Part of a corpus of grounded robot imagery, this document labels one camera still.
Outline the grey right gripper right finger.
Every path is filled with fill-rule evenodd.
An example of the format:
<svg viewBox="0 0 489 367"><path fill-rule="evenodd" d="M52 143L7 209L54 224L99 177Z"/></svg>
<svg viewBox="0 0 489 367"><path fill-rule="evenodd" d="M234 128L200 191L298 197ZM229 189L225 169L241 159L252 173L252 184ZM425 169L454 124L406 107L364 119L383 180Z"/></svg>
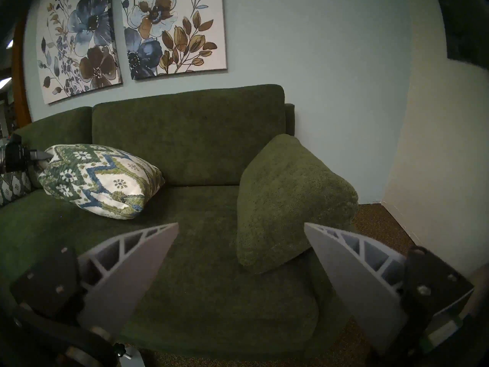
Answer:
<svg viewBox="0 0 489 367"><path fill-rule="evenodd" d="M462 326L474 285L424 247L406 256L375 239L305 223L335 292L375 356L422 356Z"/></svg>

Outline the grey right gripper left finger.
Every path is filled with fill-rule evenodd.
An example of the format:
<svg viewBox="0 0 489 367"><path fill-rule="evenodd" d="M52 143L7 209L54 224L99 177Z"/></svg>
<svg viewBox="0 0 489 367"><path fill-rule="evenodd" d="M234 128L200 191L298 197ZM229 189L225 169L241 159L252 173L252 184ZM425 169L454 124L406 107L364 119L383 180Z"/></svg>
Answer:
<svg viewBox="0 0 489 367"><path fill-rule="evenodd" d="M178 223L109 238L80 256L58 248L10 285L18 305L52 322L118 335L152 285Z"/></svg>

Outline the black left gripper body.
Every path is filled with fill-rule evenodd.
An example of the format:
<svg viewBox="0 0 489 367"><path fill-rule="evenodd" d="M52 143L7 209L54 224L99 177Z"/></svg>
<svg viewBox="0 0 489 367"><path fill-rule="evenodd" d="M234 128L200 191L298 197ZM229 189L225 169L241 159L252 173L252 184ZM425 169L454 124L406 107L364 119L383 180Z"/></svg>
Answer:
<svg viewBox="0 0 489 367"><path fill-rule="evenodd" d="M30 152L22 145L22 137L10 135L1 146L1 172L27 172L29 161Z"/></svg>

